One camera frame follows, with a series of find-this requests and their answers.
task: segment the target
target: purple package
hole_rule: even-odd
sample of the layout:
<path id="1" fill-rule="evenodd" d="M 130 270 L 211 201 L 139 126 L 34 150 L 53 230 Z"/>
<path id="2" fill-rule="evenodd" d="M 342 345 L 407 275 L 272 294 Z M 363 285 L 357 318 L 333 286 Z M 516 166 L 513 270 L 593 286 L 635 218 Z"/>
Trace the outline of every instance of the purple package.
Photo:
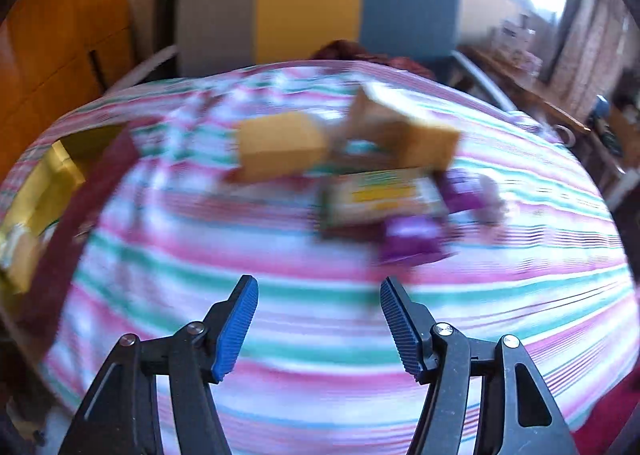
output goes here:
<path id="1" fill-rule="evenodd" d="M 445 233 L 437 220 L 425 215 L 394 216 L 385 220 L 380 263 L 414 267 L 447 258 Z"/>
<path id="2" fill-rule="evenodd" d="M 449 213 L 480 210 L 486 206 L 478 176 L 468 170 L 452 168 L 435 181 Z"/>

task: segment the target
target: pink and green striped sheet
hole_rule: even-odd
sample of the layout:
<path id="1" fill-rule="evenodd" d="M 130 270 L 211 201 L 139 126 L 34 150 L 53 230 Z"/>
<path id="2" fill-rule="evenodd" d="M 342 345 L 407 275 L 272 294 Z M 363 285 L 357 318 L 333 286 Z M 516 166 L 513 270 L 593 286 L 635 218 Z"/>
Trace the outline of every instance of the pink and green striped sheet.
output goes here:
<path id="1" fill-rule="evenodd" d="M 316 236 L 321 173 L 220 187 L 236 165 L 238 120 L 345 110 L 367 79 L 406 89 L 462 128 L 454 165 L 503 175 L 516 200 L 505 225 L 455 215 L 463 231 L 455 255 L 383 269 L 372 247 Z M 574 157 L 524 114 L 376 64 L 292 62 L 106 96 L 61 118 L 23 154 L 2 184 L 0 213 L 59 136 L 141 115 L 162 121 L 136 130 L 142 159 L 102 211 L 41 366 L 72 409 L 121 334 L 170 335 L 244 273 L 260 283 L 258 309 L 235 370 L 212 389 L 237 455 L 405 453 L 426 388 L 403 371 L 380 310 L 388 275 L 470 337 L 518 335 L 573 428 L 636 361 L 638 304 L 625 252 Z M 473 380 L 461 454 L 473 450 L 478 402 Z M 165 450 L 177 453 L 164 378 L 159 411 Z"/>

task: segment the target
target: gray panel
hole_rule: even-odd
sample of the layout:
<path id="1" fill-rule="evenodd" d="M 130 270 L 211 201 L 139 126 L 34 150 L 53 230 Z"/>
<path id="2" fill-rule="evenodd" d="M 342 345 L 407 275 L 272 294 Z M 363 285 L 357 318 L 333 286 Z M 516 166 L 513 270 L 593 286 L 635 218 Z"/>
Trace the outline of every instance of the gray panel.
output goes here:
<path id="1" fill-rule="evenodd" d="M 178 0 L 178 73 L 203 77 L 254 65 L 255 0 Z"/>

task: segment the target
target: yellow box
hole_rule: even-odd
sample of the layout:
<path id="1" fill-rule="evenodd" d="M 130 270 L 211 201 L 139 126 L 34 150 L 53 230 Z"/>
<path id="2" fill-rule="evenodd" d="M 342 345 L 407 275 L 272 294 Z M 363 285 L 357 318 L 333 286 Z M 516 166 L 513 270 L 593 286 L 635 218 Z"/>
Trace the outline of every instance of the yellow box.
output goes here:
<path id="1" fill-rule="evenodd" d="M 238 126 L 236 138 L 243 182 L 300 173 L 328 155 L 322 129 L 304 112 L 245 119 Z"/>
<path id="2" fill-rule="evenodd" d="M 449 167 L 461 132 L 428 114 L 399 89 L 370 82 L 360 85 L 345 135 L 389 151 L 393 168 L 441 171 Z"/>

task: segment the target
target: chair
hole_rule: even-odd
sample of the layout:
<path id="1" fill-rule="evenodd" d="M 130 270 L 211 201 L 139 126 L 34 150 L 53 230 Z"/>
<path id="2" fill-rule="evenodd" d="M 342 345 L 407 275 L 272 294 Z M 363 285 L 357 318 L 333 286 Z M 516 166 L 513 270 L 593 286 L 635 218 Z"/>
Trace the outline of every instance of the chair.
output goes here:
<path id="1" fill-rule="evenodd" d="M 175 44 L 132 70 L 110 91 L 142 82 L 175 59 L 180 77 L 203 77 L 255 64 L 307 59 L 336 39 L 371 53 L 407 56 L 438 81 L 471 78 L 504 111 L 509 98 L 455 50 L 460 0 L 177 0 Z"/>

